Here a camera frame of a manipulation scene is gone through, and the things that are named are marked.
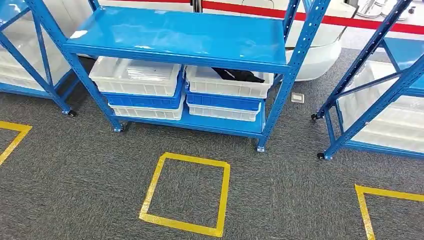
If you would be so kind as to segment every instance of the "perforated upright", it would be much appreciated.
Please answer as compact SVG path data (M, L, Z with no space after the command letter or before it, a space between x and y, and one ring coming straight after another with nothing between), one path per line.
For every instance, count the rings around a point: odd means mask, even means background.
M286 62L285 40L299 0L290 0L284 20L100 6L96 0L90 0L93 15L69 39L42 0L26 2L39 16L115 131L124 129L120 121L174 126L256 138L257 150L264 152L330 0L309 2L305 24L289 63ZM283 76L284 79L268 118L263 102L255 122L190 115L185 104L181 120L177 121L124 117L115 115L104 102L76 54L276 73L274 82Z

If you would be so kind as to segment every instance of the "white bin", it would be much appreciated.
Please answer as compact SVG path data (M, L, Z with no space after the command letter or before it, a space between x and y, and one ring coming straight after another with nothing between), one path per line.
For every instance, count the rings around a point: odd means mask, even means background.
M230 95L239 97L266 99L274 82L273 73L252 72L263 83L222 79L211 67L188 66L186 80L190 82L193 93Z
M181 96L179 107L177 109L154 108L154 107L137 107L137 106L109 106L115 111L116 116L145 118L145 119L164 119L164 120L180 120L183 114L184 99L186 95Z
M338 100L343 118L343 129L347 130L365 112L355 94ZM424 153L424 111L399 107L400 102L418 101L417 97L401 96L391 103L353 138L353 141L369 143L396 149Z
M65 59L61 60L60 58L59 61L55 61L54 63L52 62L52 65L55 66L55 70L50 69L50 73L53 85L56 85L62 79L62 77L71 70L71 67ZM42 70L39 70L38 72L44 78L44 80L46 80L46 72L44 68ZM44 91L41 85L39 85L38 82L23 68L8 68L0 65L0 83Z
M48 58L51 55L62 55L46 31L43 28L41 29ZM30 64L34 65L42 61L40 45L33 21L20 18L8 26L3 33ZM21 67L19 62L1 45L0 64Z
M249 111L242 109L226 108L219 106L207 106L187 103L189 113L191 115L220 118L220 119L233 119L254 122L256 115L261 111L261 103L257 111Z
M180 64L100 56L90 78L100 92L172 97Z

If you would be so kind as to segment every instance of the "gray carpet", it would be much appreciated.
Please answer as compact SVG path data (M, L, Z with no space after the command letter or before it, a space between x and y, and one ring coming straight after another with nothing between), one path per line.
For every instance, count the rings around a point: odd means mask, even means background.
M295 84L305 103L286 104L265 153L253 139L174 127L113 133L81 84L68 100L74 118L50 100L0 93L0 120L33 126L0 166L0 239L217 239L138 219L159 156L172 152L230 164L223 240L366 240L354 184L424 194L424 161L352 150L317 161L329 140L310 115L357 53L344 49L320 79ZM222 174L167 160L148 212L215 226ZM377 240L423 239L424 202L365 197Z

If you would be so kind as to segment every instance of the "yellow tape square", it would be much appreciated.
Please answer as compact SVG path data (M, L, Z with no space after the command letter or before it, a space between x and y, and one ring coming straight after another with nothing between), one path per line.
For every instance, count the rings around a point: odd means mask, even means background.
M400 191L391 191L367 186L360 186L355 184L356 195L359 202L360 213L362 214L363 225L365 227L366 236L368 240L375 240L376 236L374 235L373 226L371 225L370 214L368 213L367 203L365 201L364 194L373 194L383 197L397 198L397 199L406 199L413 201L424 202L424 195L400 192Z
M6 150L4 150L4 152L0 155L0 166L32 128L33 128L32 126L28 126L28 125L22 125L22 124L7 122L7 121L0 121L0 129L7 129L7 130L19 132L19 134L13 139L13 141L6 148Z
M152 201L153 193L155 192L156 184L159 180L159 175L161 174L162 167L164 166L165 159L174 159L180 161L186 161L197 164L205 164L210 166L222 167L223 171L223 179L222 179L222 187L221 187L221 197L219 201L219 210L218 210L218 218L216 221L216 228L196 225L188 222L172 220L169 218L164 218L160 216L155 216L152 214L148 214L150 203ZM227 197L228 197L228 186L230 182L230 165L224 161L217 161L212 159L194 157L194 156L186 156L181 154L175 154L170 152L165 152L162 156L160 156L159 161L157 162L156 169L153 173L153 178L151 179L150 186L148 187L146 198L141 206L141 211L139 218L153 224L158 224L170 228L181 229L193 233L204 234L214 237L222 237L224 233L224 221L225 221L225 213L227 209Z

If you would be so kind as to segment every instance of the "caster wheel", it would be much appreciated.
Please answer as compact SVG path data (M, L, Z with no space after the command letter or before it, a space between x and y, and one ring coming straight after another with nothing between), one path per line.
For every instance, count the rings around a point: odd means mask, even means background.
M326 157L325 157L324 153L322 153L322 152L317 153L317 154L316 154L316 157L317 157L319 160L324 160L324 159L326 159Z
M115 133L123 133L126 132L128 129L128 124L122 124L120 128L115 128L113 131Z
M67 113L67 115L68 115L69 117L73 118L73 117L77 116L77 112L76 112L76 111L74 111L74 110L70 110L70 111Z

